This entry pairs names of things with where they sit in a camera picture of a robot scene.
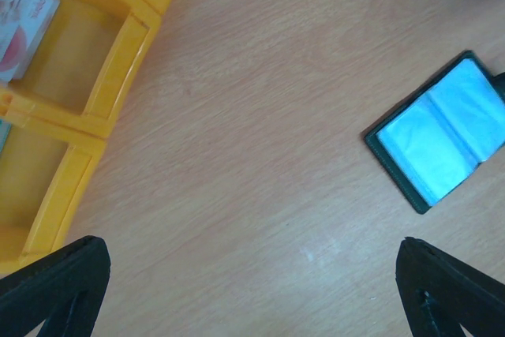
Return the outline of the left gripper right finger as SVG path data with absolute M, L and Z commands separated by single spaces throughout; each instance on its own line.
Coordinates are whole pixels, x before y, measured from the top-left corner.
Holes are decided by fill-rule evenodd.
M 504 335 L 504 285 L 435 246 L 405 238 L 395 279 L 412 335 Z

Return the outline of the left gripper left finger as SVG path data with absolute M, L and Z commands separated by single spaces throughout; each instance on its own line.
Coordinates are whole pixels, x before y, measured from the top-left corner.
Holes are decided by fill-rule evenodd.
M 85 236 L 1 279 L 1 335 L 90 336 L 110 280 L 106 242 Z

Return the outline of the black leather card holder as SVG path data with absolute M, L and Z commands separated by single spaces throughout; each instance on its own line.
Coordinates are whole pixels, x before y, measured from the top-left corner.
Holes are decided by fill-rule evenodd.
M 423 215 L 504 146 L 504 75 L 463 51 L 363 139 Z

